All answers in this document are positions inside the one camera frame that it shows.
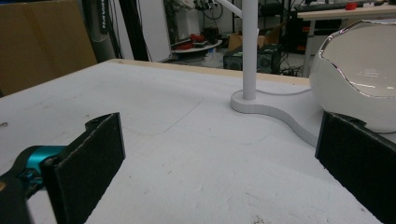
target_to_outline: red object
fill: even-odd
[[[309,26],[303,26],[303,32],[308,33],[309,32]]]
[[[179,44],[175,47],[175,49],[192,49],[194,45],[191,42]]]
[[[203,35],[192,34],[190,35],[190,40],[192,43],[200,43],[205,41],[205,37]]]
[[[346,10],[355,10],[357,6],[356,2],[346,3]]]

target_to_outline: white glossy shell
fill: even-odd
[[[312,91],[326,111],[396,131],[396,20],[359,21],[334,33],[316,54]]]

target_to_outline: white table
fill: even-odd
[[[241,76],[116,60],[0,98],[0,173],[27,147],[68,145],[88,120],[120,112],[126,160],[87,223],[379,223],[285,123],[230,108]],[[35,223],[55,223],[47,192],[29,206]]]
[[[309,77],[309,62],[316,21],[353,18],[382,19],[391,16],[396,16],[396,6],[388,5],[388,3],[378,7],[358,7],[355,10],[336,9],[298,13],[297,18],[303,19],[304,21],[311,21],[304,55],[303,77]]]

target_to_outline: cardboard box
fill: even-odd
[[[96,64],[76,0],[0,5],[4,95]]]
[[[265,30],[265,33],[264,31],[260,31],[260,35],[257,37],[257,45],[260,46],[261,48],[262,46],[268,44],[278,44],[280,32],[282,31],[282,28],[285,26],[285,24],[286,23],[284,22],[272,29],[267,29]],[[241,46],[242,41],[243,41],[242,32],[237,32],[230,35],[229,43],[228,43],[228,51],[231,51]]]

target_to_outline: white bowl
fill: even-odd
[[[310,73],[324,110],[396,131],[396,20],[358,21],[330,35]]]

